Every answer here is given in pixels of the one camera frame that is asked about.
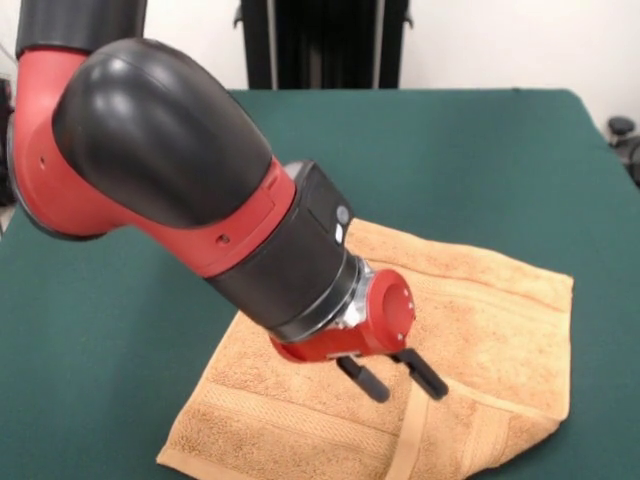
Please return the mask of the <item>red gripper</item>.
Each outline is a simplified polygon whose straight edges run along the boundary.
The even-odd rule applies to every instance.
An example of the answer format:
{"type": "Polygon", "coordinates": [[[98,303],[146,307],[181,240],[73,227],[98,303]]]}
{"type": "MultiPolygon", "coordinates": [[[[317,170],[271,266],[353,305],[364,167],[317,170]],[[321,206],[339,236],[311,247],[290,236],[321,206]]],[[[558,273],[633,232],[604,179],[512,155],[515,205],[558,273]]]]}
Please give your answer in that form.
{"type": "Polygon", "coordinates": [[[393,353],[390,359],[404,365],[431,399],[442,400],[448,394],[446,382],[415,349],[405,348],[415,318],[414,299],[404,277],[392,269],[366,269],[353,299],[328,326],[302,342],[270,341],[279,355],[292,362],[338,358],[338,368],[377,403],[389,400],[388,387],[371,370],[347,356],[393,353]]]}

